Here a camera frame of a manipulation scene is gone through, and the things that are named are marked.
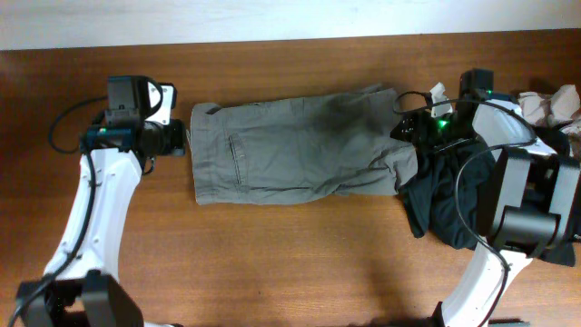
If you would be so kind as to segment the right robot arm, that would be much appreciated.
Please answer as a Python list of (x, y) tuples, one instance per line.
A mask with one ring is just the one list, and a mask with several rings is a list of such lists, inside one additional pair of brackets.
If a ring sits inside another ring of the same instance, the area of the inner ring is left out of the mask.
[(489, 326), (507, 287), (535, 259), (571, 266), (580, 240), (580, 163), (564, 137), (532, 125), (494, 75), (471, 69), (458, 97), (442, 85), (400, 116), (392, 136), (413, 144), (417, 174), (403, 189), (414, 235), (469, 249), (458, 286), (428, 326)]

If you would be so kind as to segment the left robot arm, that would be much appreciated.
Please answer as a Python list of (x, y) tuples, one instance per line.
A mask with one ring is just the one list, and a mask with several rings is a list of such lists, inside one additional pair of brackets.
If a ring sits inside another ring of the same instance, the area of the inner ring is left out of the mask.
[(111, 76), (107, 106), (80, 136), (80, 177), (63, 237), (41, 279), (22, 282), (9, 323), (144, 327), (119, 282), (119, 252), (133, 193), (159, 156), (185, 154), (171, 117), (177, 89), (143, 75)]

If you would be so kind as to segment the grey shorts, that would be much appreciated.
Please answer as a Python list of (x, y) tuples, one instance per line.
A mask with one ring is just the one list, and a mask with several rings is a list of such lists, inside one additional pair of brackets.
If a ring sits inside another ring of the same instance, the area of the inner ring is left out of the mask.
[(418, 171), (415, 147), (391, 138), (397, 94), (342, 93), (192, 109), (196, 202), (298, 204), (331, 194), (395, 195)]

